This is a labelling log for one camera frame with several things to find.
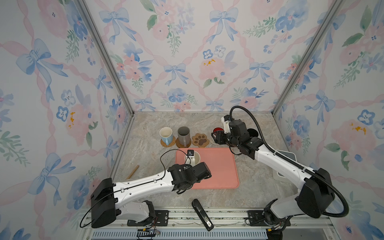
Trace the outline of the cork paw print coaster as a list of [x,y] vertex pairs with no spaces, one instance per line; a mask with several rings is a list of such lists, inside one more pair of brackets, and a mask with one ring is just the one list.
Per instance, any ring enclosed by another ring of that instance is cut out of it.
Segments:
[[210,144],[210,140],[205,134],[197,133],[192,137],[192,144],[199,148],[205,148]]

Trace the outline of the light blue mug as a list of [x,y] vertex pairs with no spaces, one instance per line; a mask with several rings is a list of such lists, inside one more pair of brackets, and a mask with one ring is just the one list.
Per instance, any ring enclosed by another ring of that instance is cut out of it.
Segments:
[[173,130],[169,127],[160,129],[161,140],[166,146],[169,146],[173,142]]

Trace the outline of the red interior mug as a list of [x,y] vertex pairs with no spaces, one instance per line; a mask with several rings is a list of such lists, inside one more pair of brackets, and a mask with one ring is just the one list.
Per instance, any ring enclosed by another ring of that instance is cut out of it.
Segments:
[[224,129],[221,128],[221,127],[216,127],[216,128],[213,129],[212,134],[215,135],[215,134],[216,134],[217,132],[219,132],[219,131],[224,131]]

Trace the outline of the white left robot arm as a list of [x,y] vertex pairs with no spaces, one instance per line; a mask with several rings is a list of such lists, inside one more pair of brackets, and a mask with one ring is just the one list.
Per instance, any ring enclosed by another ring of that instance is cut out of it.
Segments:
[[174,164],[159,174],[134,181],[114,183],[111,178],[104,179],[91,194],[91,227],[105,227],[120,216],[147,226],[156,218],[154,205],[151,201],[137,200],[174,191],[180,195],[211,176],[207,164],[199,163]]

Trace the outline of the cream mug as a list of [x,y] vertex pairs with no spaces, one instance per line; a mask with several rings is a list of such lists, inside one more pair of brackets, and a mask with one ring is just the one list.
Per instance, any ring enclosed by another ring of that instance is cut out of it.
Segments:
[[200,163],[201,157],[198,152],[195,151],[195,156],[194,157],[188,157],[186,155],[185,157],[185,164],[191,165],[192,167],[196,166],[197,164]]

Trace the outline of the grey mug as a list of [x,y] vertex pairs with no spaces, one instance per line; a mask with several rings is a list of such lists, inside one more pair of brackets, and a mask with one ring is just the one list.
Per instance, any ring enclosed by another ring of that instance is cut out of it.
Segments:
[[191,142],[191,136],[190,136],[190,129],[188,127],[180,127],[178,129],[178,139],[180,143],[187,145],[189,142]]

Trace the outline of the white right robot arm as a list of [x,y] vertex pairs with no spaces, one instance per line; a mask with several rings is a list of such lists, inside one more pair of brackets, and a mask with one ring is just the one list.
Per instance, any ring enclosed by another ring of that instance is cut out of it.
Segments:
[[282,174],[294,184],[298,193],[273,200],[264,208],[264,221],[272,226],[290,216],[307,215],[319,218],[335,199],[334,191],[324,182],[330,181],[325,170],[315,171],[288,158],[265,144],[256,130],[247,129],[241,120],[222,118],[223,130],[212,133],[215,143],[237,148],[242,155],[261,162]]

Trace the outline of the black mug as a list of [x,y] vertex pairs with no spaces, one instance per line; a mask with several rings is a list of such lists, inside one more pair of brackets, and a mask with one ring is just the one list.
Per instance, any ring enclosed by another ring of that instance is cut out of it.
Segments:
[[254,138],[254,137],[258,137],[259,136],[259,133],[257,130],[255,129],[248,129],[248,133],[250,135],[251,138]]

